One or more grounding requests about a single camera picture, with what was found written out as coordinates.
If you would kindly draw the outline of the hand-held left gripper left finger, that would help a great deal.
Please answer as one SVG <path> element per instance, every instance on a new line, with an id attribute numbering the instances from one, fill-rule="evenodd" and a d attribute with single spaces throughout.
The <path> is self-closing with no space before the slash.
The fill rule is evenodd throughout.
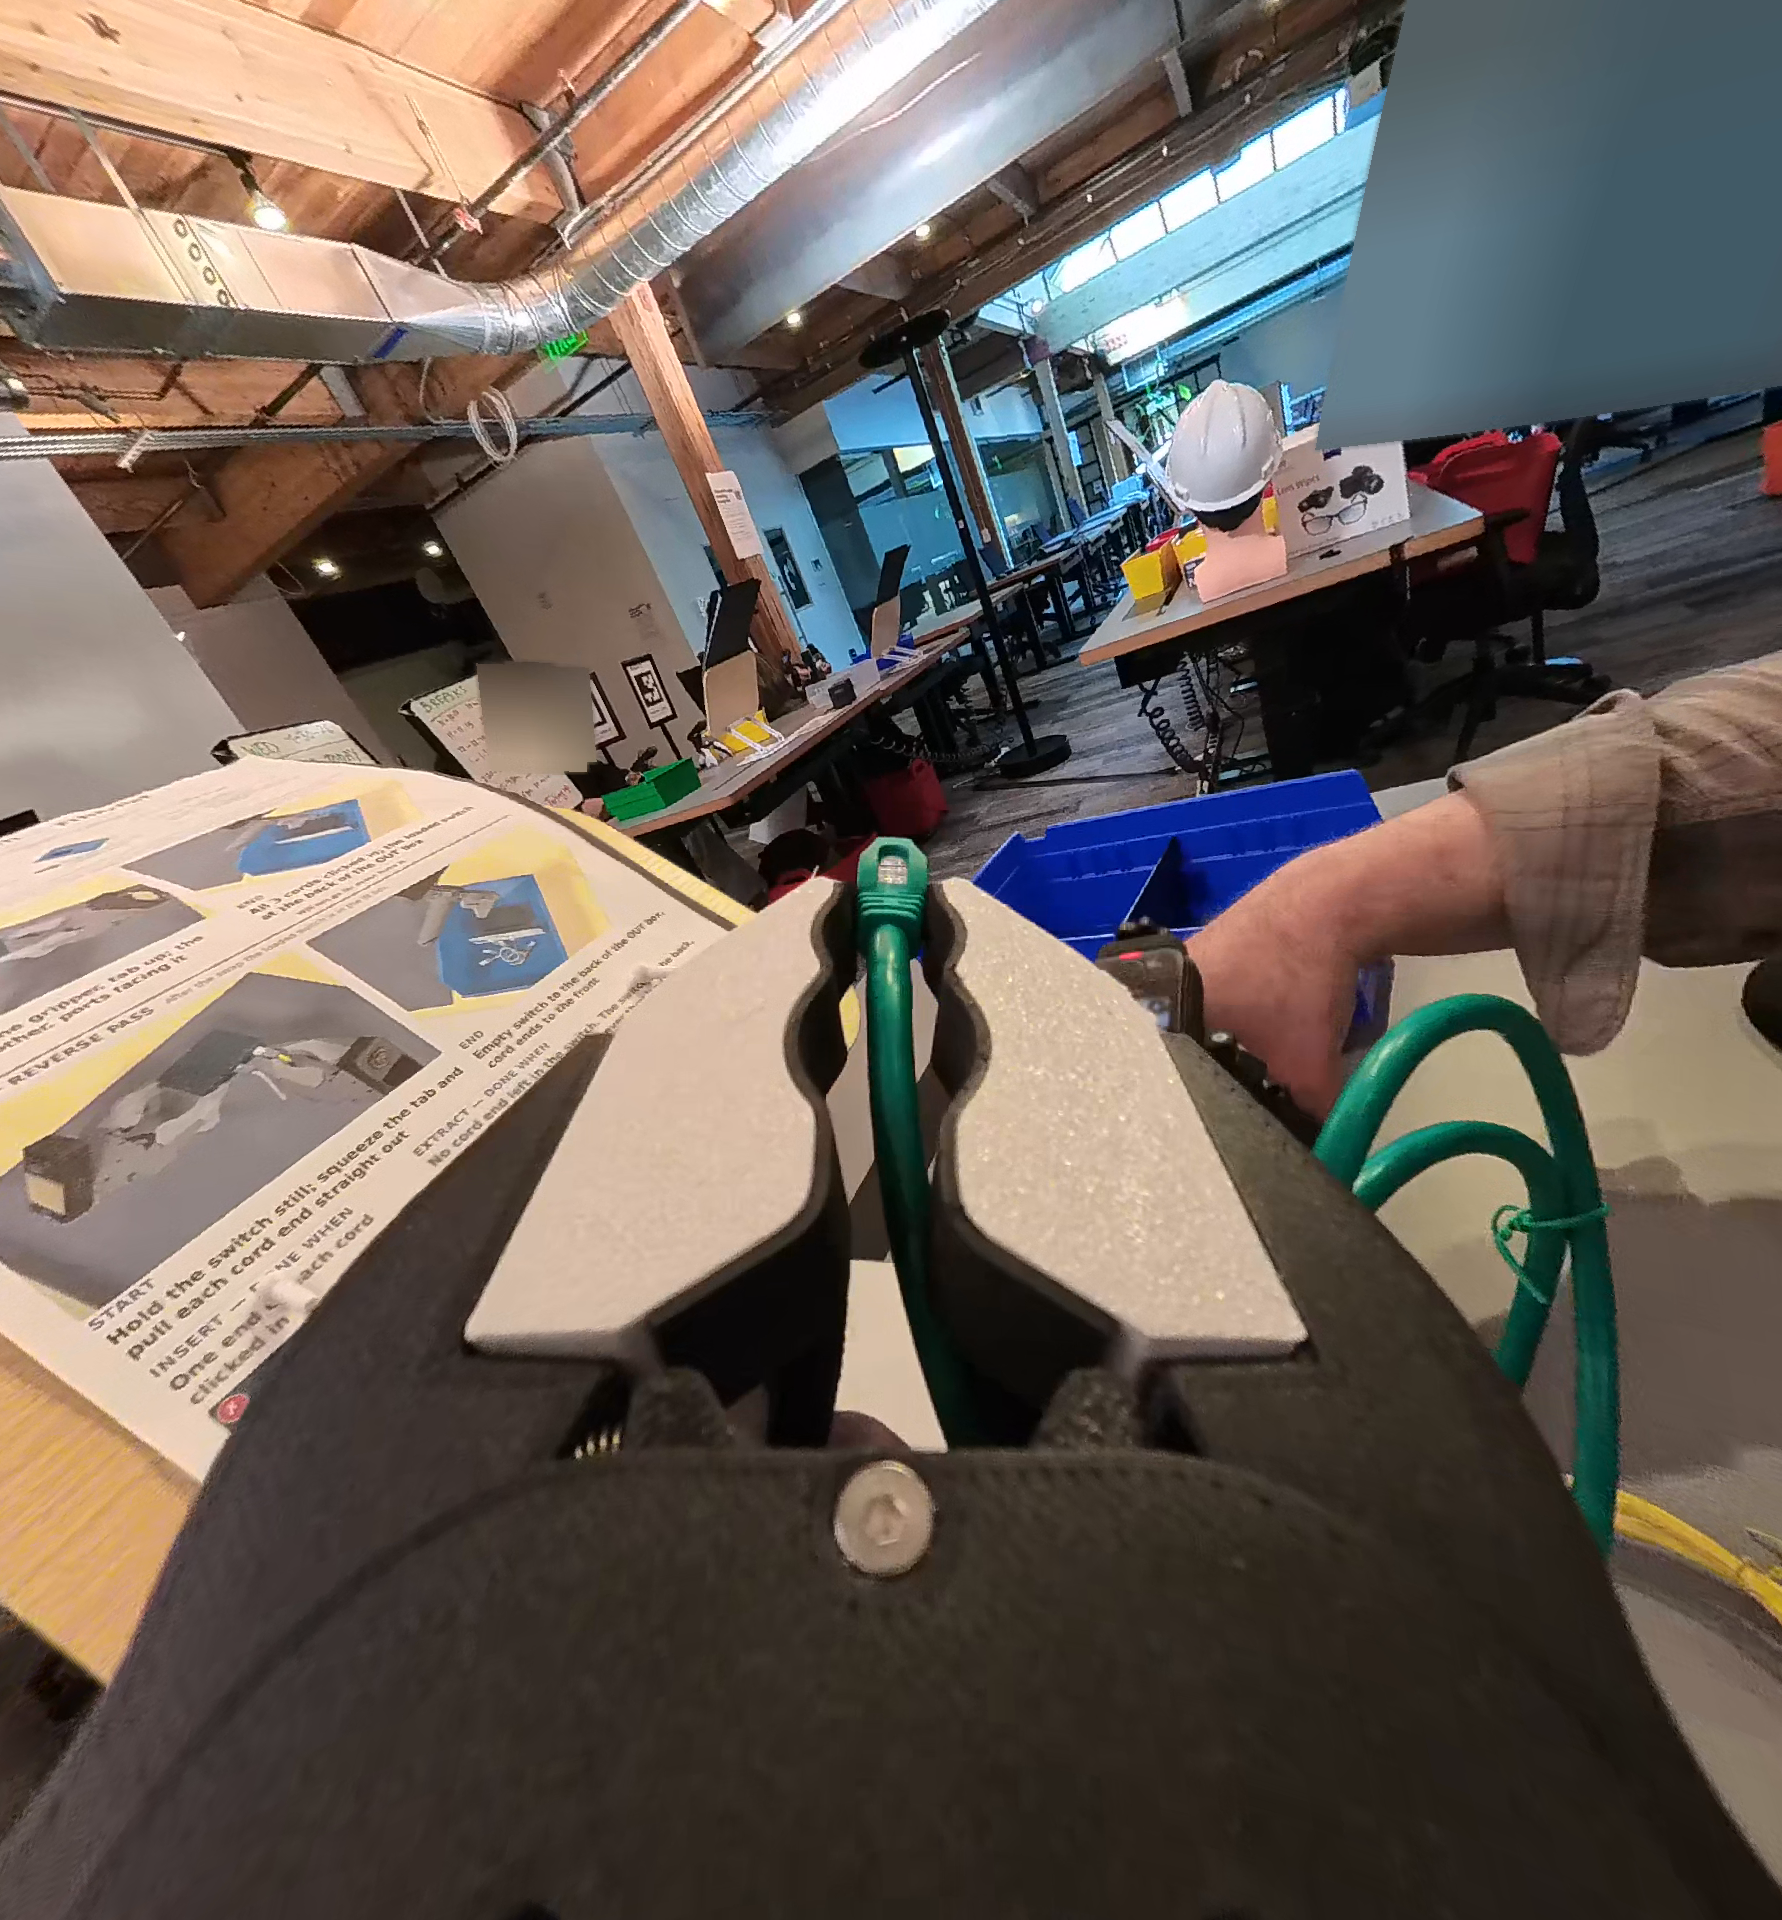
<path id="1" fill-rule="evenodd" d="M 851 893 L 807 881 L 665 974 L 616 1028 L 468 1320 L 481 1357 L 689 1368 L 821 1450 L 851 1316 Z"/>

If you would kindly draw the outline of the blue plastic bin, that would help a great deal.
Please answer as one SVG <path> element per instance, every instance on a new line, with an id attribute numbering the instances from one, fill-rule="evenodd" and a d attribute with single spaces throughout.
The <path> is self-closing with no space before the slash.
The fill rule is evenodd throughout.
<path id="1" fill-rule="evenodd" d="M 1130 919 L 1193 938 L 1298 853 L 1372 827 L 1365 780 L 1343 772 L 1012 835 L 976 883 L 1098 962 Z"/>

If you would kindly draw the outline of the person's right hand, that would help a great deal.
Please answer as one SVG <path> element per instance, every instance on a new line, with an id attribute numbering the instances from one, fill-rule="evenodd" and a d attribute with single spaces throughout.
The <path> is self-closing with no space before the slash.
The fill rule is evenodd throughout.
<path id="1" fill-rule="evenodd" d="M 1356 974 L 1505 943 L 1504 852 L 1457 792 L 1267 875 L 1185 938 L 1209 1028 L 1254 1050 L 1300 1113 L 1345 1087 Z"/>

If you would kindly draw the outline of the red fabric bin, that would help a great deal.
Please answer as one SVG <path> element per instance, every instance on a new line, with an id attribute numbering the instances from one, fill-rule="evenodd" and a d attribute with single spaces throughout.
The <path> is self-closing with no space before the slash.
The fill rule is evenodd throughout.
<path id="1" fill-rule="evenodd" d="M 928 843 L 951 816 L 947 785 L 928 753 L 866 774 L 860 795 L 878 835 L 899 835 L 909 843 Z"/>
<path id="2" fill-rule="evenodd" d="M 860 835 L 780 832 L 775 838 L 759 843 L 767 904 L 786 898 L 793 890 L 821 875 L 829 875 L 835 883 L 851 883 L 860 852 L 866 852 Z"/>

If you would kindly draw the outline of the green plastic bin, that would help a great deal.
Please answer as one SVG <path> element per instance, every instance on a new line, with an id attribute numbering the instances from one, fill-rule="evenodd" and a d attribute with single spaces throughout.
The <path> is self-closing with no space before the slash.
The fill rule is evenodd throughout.
<path id="1" fill-rule="evenodd" d="M 637 764 L 627 785 L 616 785 L 601 808 L 616 827 L 637 827 L 650 816 L 665 816 L 673 807 L 703 795 L 703 772 L 697 760 L 665 760 L 665 764 Z"/>

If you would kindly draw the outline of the wood-edged side desk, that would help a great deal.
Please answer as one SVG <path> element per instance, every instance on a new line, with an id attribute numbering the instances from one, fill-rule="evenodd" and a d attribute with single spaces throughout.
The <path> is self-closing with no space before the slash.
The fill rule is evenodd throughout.
<path id="1" fill-rule="evenodd" d="M 1356 738 L 1404 703 L 1404 622 L 1414 571 L 1475 557 L 1488 521 L 1425 485 L 1409 485 L 1409 521 L 1375 536 L 1322 545 L 1280 582 L 1166 609 L 1130 597 L 1081 643 L 1081 666 L 1116 666 L 1124 690 L 1166 681 L 1193 655 L 1241 650 L 1255 668 L 1264 747 L 1279 780 L 1308 780 L 1322 760 L 1356 753 Z"/>

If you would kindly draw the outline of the yellow bin row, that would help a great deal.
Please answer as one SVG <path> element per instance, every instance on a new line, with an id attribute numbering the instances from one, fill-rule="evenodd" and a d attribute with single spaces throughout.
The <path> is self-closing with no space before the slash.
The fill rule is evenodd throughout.
<path id="1" fill-rule="evenodd" d="M 1172 523 L 1166 536 L 1146 542 L 1137 557 L 1122 561 L 1122 584 L 1130 609 L 1166 609 L 1166 598 L 1193 582 L 1193 565 L 1209 557 L 1209 530 Z"/>

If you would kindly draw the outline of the long wood-edged desk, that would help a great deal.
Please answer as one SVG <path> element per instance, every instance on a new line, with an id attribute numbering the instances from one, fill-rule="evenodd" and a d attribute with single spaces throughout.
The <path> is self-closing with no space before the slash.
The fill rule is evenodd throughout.
<path id="1" fill-rule="evenodd" d="M 909 694 L 933 675 L 933 666 L 939 666 L 969 635 L 976 635 L 976 615 L 909 635 L 906 643 L 919 650 L 919 666 L 909 666 L 906 675 L 890 675 L 881 685 L 866 685 L 866 690 L 829 675 L 824 690 L 829 685 L 851 690 L 851 703 L 807 703 L 807 711 L 775 722 L 770 747 L 754 747 L 754 749 L 732 753 L 726 764 L 706 772 L 703 795 L 673 807 L 665 816 L 637 819 L 637 827 L 616 827 L 616 819 L 606 819 L 606 827 L 647 838 L 658 832 L 685 832 L 697 819 L 735 816 L 740 807 L 770 808 L 770 799 L 767 799 L 770 785 L 780 785 L 786 774 L 807 774 L 821 749 L 848 738 L 878 703 Z"/>

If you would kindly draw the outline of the pink mannequin head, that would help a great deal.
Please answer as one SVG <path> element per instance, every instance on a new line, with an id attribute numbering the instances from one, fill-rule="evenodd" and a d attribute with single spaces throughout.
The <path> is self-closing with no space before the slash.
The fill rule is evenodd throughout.
<path id="1" fill-rule="evenodd" d="M 1279 530 L 1271 491 L 1233 509 L 1198 513 L 1198 542 L 1201 557 L 1193 565 L 1193 589 L 1201 606 L 1248 597 L 1287 576 L 1287 542 Z"/>

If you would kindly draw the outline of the printed instruction sheet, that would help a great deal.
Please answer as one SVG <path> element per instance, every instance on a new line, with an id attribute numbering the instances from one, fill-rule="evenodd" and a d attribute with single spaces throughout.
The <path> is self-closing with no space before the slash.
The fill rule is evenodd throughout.
<path id="1" fill-rule="evenodd" d="M 0 835 L 0 1333 L 203 1479 L 434 1170 L 740 919 L 414 772 L 240 760 Z"/>

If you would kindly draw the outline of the black floor lamp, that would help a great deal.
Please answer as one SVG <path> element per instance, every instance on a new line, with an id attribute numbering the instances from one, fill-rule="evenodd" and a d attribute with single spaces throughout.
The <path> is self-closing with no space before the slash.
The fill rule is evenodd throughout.
<path id="1" fill-rule="evenodd" d="M 919 317 L 906 317 L 899 326 L 888 326 L 866 352 L 860 352 L 860 364 L 866 371 L 890 371 L 899 364 L 906 371 L 906 385 L 916 396 L 916 411 L 919 411 L 919 427 L 928 427 L 928 438 L 933 438 L 933 453 L 936 453 L 936 468 L 939 468 L 939 491 L 947 491 L 947 507 L 951 507 L 951 523 L 954 523 L 954 542 L 961 542 L 961 557 L 964 557 L 964 571 L 969 571 L 969 584 L 976 584 L 976 606 L 983 606 L 983 625 L 985 625 L 985 642 L 993 642 L 993 662 L 994 662 L 994 675 L 1002 675 L 1002 690 L 1005 690 L 1005 716 L 1018 722 L 1020 738 L 1012 749 L 994 753 L 994 774 L 1002 780 L 1036 780 L 1036 774 L 1050 774 L 1073 760 L 1073 738 L 1068 736 L 1036 736 L 1033 731 L 1033 716 L 1027 716 L 1027 698 L 1020 698 L 1020 685 L 1018 685 L 1018 666 L 1012 666 L 1012 650 L 1005 650 L 1005 631 L 1002 631 L 1002 609 L 993 598 L 993 582 L 985 582 L 985 565 L 983 565 L 983 545 L 969 536 L 969 509 L 964 509 L 964 491 L 954 480 L 954 462 L 951 462 L 951 444 L 947 444 L 947 429 L 936 422 L 936 398 L 933 398 L 933 385 L 928 385 L 928 352 L 939 343 L 951 317 L 947 312 L 919 312 Z"/>

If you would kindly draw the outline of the white product box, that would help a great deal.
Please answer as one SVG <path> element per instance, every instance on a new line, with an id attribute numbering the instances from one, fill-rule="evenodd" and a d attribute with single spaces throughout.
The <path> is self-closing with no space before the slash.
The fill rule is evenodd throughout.
<path id="1" fill-rule="evenodd" d="M 1322 444 L 1310 427 L 1280 444 L 1271 494 L 1293 561 L 1381 536 L 1409 523 L 1409 444 Z"/>

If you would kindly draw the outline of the red bag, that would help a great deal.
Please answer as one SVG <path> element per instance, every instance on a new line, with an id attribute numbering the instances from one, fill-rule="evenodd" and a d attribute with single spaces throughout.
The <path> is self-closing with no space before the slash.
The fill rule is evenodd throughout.
<path id="1" fill-rule="evenodd" d="M 1435 451 L 1425 467 L 1414 467 L 1409 473 L 1457 507 L 1471 507 L 1475 513 L 1494 513 L 1494 521 L 1505 513 L 1504 552 L 1513 565 L 1525 571 L 1543 557 L 1555 467 L 1560 467 L 1560 435 L 1488 429 Z"/>

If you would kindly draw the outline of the wooden support post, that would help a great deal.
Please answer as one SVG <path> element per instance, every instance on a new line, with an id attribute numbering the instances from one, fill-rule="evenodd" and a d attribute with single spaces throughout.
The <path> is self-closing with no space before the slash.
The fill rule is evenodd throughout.
<path id="1" fill-rule="evenodd" d="M 685 501 L 689 501 L 689 509 L 712 542 L 714 571 L 726 576 L 726 584 L 748 582 L 759 589 L 754 615 L 753 615 L 754 650 L 780 668 L 796 666 L 800 642 L 796 642 L 796 625 L 793 625 L 780 589 L 767 571 L 767 545 L 754 545 L 748 557 L 735 545 L 735 523 L 726 521 L 721 494 L 712 491 L 732 468 L 712 438 L 712 427 L 706 427 L 706 411 L 685 382 L 682 352 L 673 343 L 658 288 L 647 278 L 629 284 L 629 296 L 613 312 L 613 326 L 616 326 L 616 338 L 629 359 L 643 396 L 647 396 L 647 411 L 665 438 L 665 453 L 685 485 Z"/>

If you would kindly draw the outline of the silver ceiling air duct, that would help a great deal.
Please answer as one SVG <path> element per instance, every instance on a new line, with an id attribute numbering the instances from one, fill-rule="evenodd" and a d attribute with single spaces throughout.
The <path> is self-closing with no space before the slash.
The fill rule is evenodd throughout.
<path id="1" fill-rule="evenodd" d="M 515 278 L 449 278 L 357 238 L 97 204 L 0 182 L 0 318 L 38 352 L 419 364 L 526 354 L 606 318 L 732 213 L 860 129 L 985 0 L 812 5 L 780 44 L 629 182 L 572 213 Z"/>

